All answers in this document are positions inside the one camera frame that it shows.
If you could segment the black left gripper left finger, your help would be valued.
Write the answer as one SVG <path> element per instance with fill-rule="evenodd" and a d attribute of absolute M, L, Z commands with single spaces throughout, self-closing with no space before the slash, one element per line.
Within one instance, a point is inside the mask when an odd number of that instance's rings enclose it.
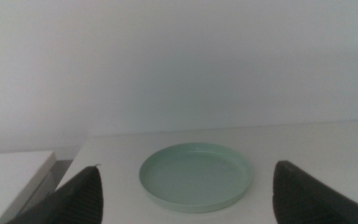
<path fill-rule="evenodd" d="M 8 224 L 101 224 L 103 207 L 99 169 L 88 166 Z"/>

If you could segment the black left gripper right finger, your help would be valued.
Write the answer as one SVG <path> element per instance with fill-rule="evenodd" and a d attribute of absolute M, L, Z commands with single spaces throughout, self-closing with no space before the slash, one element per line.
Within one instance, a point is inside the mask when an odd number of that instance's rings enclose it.
<path fill-rule="evenodd" d="M 273 212 L 278 223 L 358 224 L 358 203 L 289 161 L 273 174 Z"/>

